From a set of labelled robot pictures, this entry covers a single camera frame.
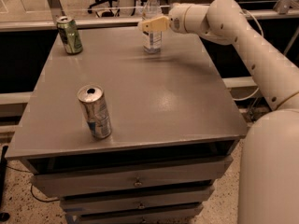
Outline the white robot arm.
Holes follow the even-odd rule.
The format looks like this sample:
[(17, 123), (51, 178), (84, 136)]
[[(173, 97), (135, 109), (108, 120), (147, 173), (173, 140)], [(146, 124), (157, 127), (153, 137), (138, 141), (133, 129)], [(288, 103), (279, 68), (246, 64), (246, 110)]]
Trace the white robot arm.
[(231, 45), (264, 99), (240, 158), (237, 224), (299, 224), (299, 69), (249, 24), (235, 0), (177, 4), (138, 24)]

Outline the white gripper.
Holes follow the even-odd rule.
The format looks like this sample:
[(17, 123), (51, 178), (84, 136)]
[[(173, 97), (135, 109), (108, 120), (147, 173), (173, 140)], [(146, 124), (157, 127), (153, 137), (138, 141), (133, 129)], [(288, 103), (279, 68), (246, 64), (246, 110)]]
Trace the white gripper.
[(164, 32), (170, 25), (174, 32), (186, 34), (185, 16), (189, 7), (189, 4), (174, 4), (168, 13), (169, 19), (166, 16), (156, 16), (140, 21), (137, 27), (142, 32)]

